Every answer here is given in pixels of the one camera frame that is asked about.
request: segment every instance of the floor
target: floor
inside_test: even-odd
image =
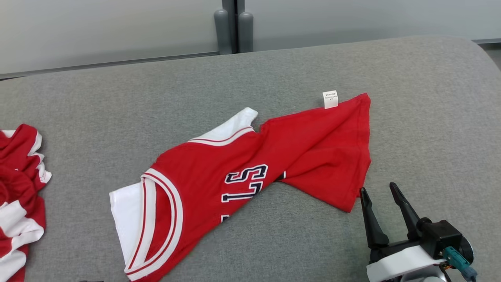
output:
[[[501,69],[501,43],[480,44],[480,46]]]

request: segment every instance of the red stripe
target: red stripe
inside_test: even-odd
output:
[[[140,270],[143,270],[145,268],[147,268],[148,266],[152,265],[154,262],[156,262],[162,255],[163,253],[165,253],[165,251],[167,250],[167,248],[169,247],[169,244],[171,243],[172,239],[174,238],[174,232],[176,230],[176,221],[177,221],[177,207],[176,207],[176,201],[174,201],[174,194],[172,193],[172,191],[169,189],[169,186],[163,182],[161,179],[159,179],[158,177],[156,177],[155,175],[153,174],[150,174],[150,173],[144,173],[144,175],[149,175],[149,176],[152,176],[154,177],[156,180],[160,181],[163,185],[165,185],[165,187],[170,191],[170,193],[172,194],[172,203],[174,204],[174,229],[172,230],[172,236],[170,237],[169,241],[167,242],[167,245],[165,245],[165,248],[162,250],[162,252],[157,256],[156,259],[152,260],[149,264],[147,265],[144,265],[142,266],[141,268],[139,269],[136,269],[134,271],[131,271],[131,272],[127,272],[126,274],[127,275],[131,275],[131,274],[134,274]]]
[[[129,269],[132,268],[132,265],[134,264],[134,260],[136,259],[137,253],[139,252],[139,247],[141,246],[141,242],[143,241],[144,227],[146,224],[146,184],[144,183],[144,180],[143,180],[143,194],[144,194],[143,229],[141,230],[141,237],[139,237],[139,243],[137,244],[136,253],[134,254],[134,257],[132,258],[132,261],[130,262]]]
[[[252,128],[251,126],[247,126],[247,127],[244,127],[242,129],[240,129],[239,131],[233,133],[232,136],[224,139],[224,140],[210,140],[210,139],[202,139],[202,138],[193,138],[193,139],[190,139],[189,141],[193,141],[193,140],[201,140],[201,141],[210,141],[210,142],[224,142],[224,141],[228,141],[230,140],[231,138],[233,138],[237,133],[239,133],[240,131],[244,130],[244,129],[247,129],[247,128]]]

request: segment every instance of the crumpled red and white garment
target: crumpled red and white garment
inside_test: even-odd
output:
[[[0,281],[24,281],[28,244],[44,234],[45,206],[37,192],[52,174],[37,153],[41,144],[27,124],[0,130]]]

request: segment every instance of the red garment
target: red garment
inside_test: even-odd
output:
[[[37,195],[51,178],[38,131],[26,124],[0,131],[0,280],[23,281],[28,243],[44,234],[45,206]]]
[[[246,108],[164,152],[139,184],[110,193],[129,279],[160,280],[275,180],[350,212],[370,164],[369,106],[361,94],[338,107],[270,119],[260,133],[251,127],[257,112]],[[135,232],[122,218],[131,209],[140,213]]]

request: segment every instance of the cabinet door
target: cabinet door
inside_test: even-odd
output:
[[[221,0],[0,0],[0,74],[217,51]]]
[[[441,34],[501,39],[499,0],[246,0],[254,51]]]

